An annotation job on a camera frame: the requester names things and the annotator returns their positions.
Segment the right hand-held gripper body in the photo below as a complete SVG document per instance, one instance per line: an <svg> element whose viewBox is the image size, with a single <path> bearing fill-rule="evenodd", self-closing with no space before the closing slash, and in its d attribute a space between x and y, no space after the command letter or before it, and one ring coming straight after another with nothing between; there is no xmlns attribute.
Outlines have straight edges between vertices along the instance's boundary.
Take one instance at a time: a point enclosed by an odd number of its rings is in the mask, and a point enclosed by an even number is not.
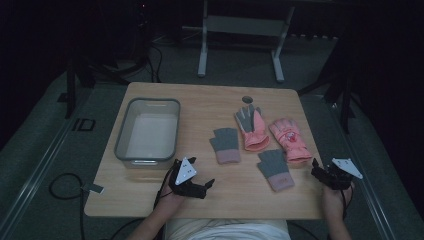
<svg viewBox="0 0 424 240"><path fill-rule="evenodd" d="M350 158L333 158L331 164L323 170L322 182L332 190L346 190L353 178L362 179L363 174Z"/></svg>

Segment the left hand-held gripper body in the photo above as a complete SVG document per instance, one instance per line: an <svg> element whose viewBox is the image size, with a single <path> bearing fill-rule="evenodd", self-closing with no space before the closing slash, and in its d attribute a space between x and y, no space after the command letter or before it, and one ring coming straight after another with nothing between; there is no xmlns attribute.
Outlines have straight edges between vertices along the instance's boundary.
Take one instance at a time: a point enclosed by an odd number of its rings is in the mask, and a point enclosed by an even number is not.
<svg viewBox="0 0 424 240"><path fill-rule="evenodd" d="M188 196L190 192L204 192L201 190L202 185L194 184L191 179L197 175L197 171L193 167L196 158L176 159L171 168L168 185L172 192L180 196Z"/></svg>

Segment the grey knit glove pink cuff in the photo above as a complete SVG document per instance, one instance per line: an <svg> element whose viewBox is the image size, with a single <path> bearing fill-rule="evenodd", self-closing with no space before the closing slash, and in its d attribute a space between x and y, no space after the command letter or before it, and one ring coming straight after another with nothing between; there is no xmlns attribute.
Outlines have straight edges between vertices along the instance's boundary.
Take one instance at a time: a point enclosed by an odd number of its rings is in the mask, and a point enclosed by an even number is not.
<svg viewBox="0 0 424 240"><path fill-rule="evenodd" d="M219 164L239 163L241 161L238 132L235 128L220 128L213 131L209 140Z"/></svg>
<svg viewBox="0 0 424 240"><path fill-rule="evenodd" d="M258 157L260 162L257 167L273 191L279 192L295 185L281 149L264 151Z"/></svg>

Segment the grey plastic bin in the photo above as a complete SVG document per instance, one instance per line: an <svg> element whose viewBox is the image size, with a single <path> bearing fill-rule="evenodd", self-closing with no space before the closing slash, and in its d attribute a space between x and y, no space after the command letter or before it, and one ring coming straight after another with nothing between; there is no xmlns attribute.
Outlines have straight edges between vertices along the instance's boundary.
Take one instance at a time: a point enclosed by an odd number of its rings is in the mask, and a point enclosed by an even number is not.
<svg viewBox="0 0 424 240"><path fill-rule="evenodd" d="M127 168L168 169L176 152L180 110L172 98L132 99L116 140L116 158Z"/></svg>

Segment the pink ski glove grey palm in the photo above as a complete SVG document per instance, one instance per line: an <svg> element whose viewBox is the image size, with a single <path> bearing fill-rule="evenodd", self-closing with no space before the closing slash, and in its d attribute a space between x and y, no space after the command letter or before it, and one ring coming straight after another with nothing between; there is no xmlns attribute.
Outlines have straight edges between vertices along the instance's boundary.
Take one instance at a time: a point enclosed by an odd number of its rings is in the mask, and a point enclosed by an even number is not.
<svg viewBox="0 0 424 240"><path fill-rule="evenodd" d="M244 148L247 151L257 152L264 150L270 142L266 134L265 122L261 110L253 104L242 107L235 113L235 119L244 139Z"/></svg>

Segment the person's left hand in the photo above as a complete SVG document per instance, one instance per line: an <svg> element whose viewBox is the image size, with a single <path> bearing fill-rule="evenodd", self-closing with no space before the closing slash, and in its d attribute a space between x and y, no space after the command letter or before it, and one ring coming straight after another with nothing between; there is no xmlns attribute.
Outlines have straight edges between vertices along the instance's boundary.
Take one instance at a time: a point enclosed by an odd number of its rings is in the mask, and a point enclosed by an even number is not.
<svg viewBox="0 0 424 240"><path fill-rule="evenodd" d="M177 213L184 201L185 197L170 192L159 199L154 211L161 217L171 218Z"/></svg>

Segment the pink ski glove red print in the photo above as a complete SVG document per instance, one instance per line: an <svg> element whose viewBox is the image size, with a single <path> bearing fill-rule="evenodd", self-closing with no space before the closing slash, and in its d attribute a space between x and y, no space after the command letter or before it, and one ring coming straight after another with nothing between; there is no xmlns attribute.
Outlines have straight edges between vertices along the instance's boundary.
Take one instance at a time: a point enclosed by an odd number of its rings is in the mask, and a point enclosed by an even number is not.
<svg viewBox="0 0 424 240"><path fill-rule="evenodd" d="M288 162L306 162L312 157L294 120L281 118L272 122L268 128L282 146Z"/></svg>

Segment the person's white clothing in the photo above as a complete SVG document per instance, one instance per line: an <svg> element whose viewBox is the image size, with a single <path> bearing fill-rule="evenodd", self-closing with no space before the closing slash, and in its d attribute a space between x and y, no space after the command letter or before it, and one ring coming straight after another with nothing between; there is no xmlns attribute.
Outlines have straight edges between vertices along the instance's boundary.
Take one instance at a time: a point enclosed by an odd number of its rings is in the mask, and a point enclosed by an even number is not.
<svg viewBox="0 0 424 240"><path fill-rule="evenodd" d="M165 240L291 240L285 220L175 219Z"/></svg>

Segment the black tripod stand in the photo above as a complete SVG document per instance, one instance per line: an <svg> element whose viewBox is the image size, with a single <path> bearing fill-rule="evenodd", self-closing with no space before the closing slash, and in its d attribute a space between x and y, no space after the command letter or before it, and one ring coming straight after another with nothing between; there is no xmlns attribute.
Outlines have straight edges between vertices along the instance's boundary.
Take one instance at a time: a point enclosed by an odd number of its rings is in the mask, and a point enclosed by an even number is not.
<svg viewBox="0 0 424 240"><path fill-rule="evenodd" d="M65 102L67 106L66 119L69 119L76 109L76 79L80 80L83 87L92 88L95 84L94 77L91 75L92 71L105 75L112 82L121 85L129 84L129 81L124 80L118 73L108 70L88 57L71 58L66 71L66 92L59 97L59 100Z"/></svg>
<svg viewBox="0 0 424 240"><path fill-rule="evenodd" d="M354 118L350 103L353 80L356 77L355 70L352 67L345 69L330 70L324 67L318 76L318 79L312 84L301 88L297 91L298 96L305 95L323 85L328 84L329 88L324 94L324 101L329 104L336 104L341 99L340 108L340 125L346 134L350 133L349 119Z"/></svg>

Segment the grey table clip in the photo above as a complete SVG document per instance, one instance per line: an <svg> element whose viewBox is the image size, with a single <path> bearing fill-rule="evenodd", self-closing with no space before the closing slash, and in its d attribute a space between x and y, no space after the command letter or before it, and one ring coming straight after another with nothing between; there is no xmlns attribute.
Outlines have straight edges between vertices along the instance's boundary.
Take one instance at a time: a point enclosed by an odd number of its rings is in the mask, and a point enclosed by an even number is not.
<svg viewBox="0 0 424 240"><path fill-rule="evenodd" d="M96 185L94 183L85 183L81 189L85 192L94 192L97 194L102 194L104 191L102 186Z"/></svg>

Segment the white metal stand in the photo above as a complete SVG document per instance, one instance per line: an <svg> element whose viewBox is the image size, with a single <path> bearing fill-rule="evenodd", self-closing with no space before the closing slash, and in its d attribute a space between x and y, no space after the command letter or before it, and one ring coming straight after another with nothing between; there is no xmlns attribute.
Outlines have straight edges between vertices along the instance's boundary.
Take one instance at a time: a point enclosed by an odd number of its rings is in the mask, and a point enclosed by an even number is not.
<svg viewBox="0 0 424 240"><path fill-rule="evenodd" d="M295 12L294 6L289 6L284 20L258 19L223 15L210 15L208 5L211 0L202 2L201 49L197 69L197 76L206 76L208 60L208 33L230 33L255 36L277 37L277 46L271 50L271 60L277 82L285 80L280 55L283 49L291 20Z"/></svg>

